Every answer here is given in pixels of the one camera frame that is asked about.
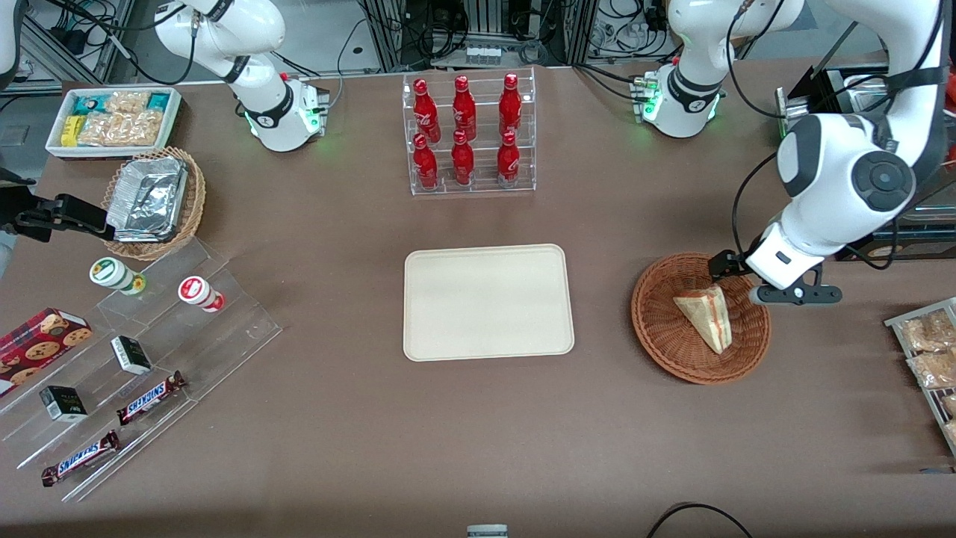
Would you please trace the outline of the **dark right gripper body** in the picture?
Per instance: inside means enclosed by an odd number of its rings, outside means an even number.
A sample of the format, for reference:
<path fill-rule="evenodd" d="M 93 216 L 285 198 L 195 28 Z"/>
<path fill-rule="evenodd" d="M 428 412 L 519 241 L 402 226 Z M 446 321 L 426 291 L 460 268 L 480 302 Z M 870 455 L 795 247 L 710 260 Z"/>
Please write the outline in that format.
<path fill-rule="evenodd" d="M 15 221 L 20 212 L 33 210 L 37 205 L 33 191 L 37 181 L 23 178 L 7 168 L 1 170 L 1 228 L 10 235 L 23 235 L 35 239 L 34 232 L 21 227 Z"/>

